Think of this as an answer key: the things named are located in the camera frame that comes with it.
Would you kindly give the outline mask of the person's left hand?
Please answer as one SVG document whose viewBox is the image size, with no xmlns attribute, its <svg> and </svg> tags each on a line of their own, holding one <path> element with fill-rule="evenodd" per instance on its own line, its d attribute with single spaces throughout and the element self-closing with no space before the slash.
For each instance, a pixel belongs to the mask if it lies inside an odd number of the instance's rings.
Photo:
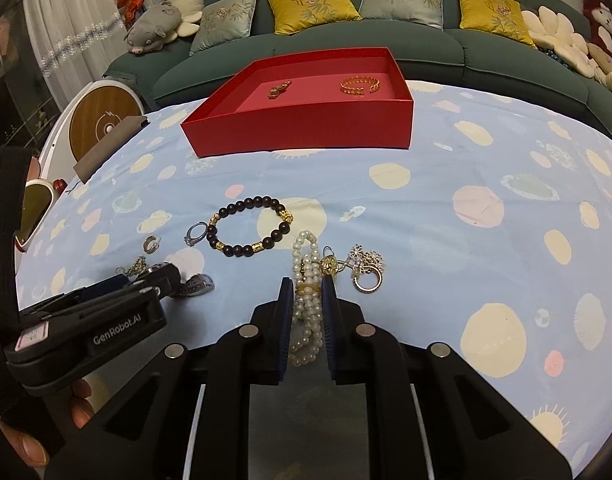
<svg viewBox="0 0 612 480">
<path fill-rule="evenodd" d="M 77 379 L 54 396 L 16 399 L 0 415 L 0 434 L 28 470 L 42 469 L 67 437 L 84 428 L 96 414 L 89 402 L 92 389 Z"/>
</svg>

